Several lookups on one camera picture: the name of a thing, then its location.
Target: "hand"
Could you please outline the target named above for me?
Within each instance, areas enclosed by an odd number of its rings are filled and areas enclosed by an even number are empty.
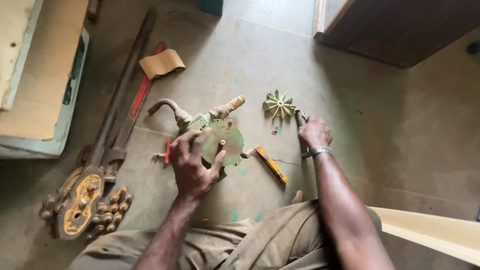
[[[216,183],[226,151],[221,151],[207,170],[202,165],[202,150],[210,128],[203,131],[188,131],[171,145],[170,158],[175,172],[179,193],[177,199],[201,201]]]
[[[300,128],[299,137],[307,142],[309,147],[330,146],[332,135],[330,128],[322,117],[311,115],[307,124]]]

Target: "cardboard piece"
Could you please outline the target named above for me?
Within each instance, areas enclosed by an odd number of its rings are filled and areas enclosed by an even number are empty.
[[[52,139],[88,0],[44,0],[11,111],[0,135]]]
[[[150,80],[170,71],[185,69],[183,61],[174,49],[166,49],[157,55],[147,56],[138,62]]]

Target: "green metal disc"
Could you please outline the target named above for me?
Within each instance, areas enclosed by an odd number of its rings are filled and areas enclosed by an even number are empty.
[[[223,161],[223,166],[235,165],[241,162],[240,154],[243,151],[243,135],[240,130],[229,119],[218,120],[210,123],[207,127],[212,131],[205,140],[202,158],[213,164],[216,155],[226,150],[227,155]],[[220,146],[219,142],[224,140],[225,144]]]

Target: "green impeller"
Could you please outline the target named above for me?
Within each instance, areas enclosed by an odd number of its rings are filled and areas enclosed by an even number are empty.
[[[270,111],[273,114],[273,117],[279,116],[282,120],[285,119],[285,114],[288,116],[292,116],[292,112],[290,110],[295,109],[295,105],[292,105],[293,98],[289,98],[285,100],[285,94],[280,97],[278,93],[278,89],[275,89],[275,95],[272,93],[267,94],[267,99],[264,100],[264,103],[267,105],[267,109],[265,111]]]

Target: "bare foot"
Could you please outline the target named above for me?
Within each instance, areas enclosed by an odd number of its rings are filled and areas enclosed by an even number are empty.
[[[303,191],[297,191],[297,195],[292,200],[292,204],[303,202]]]

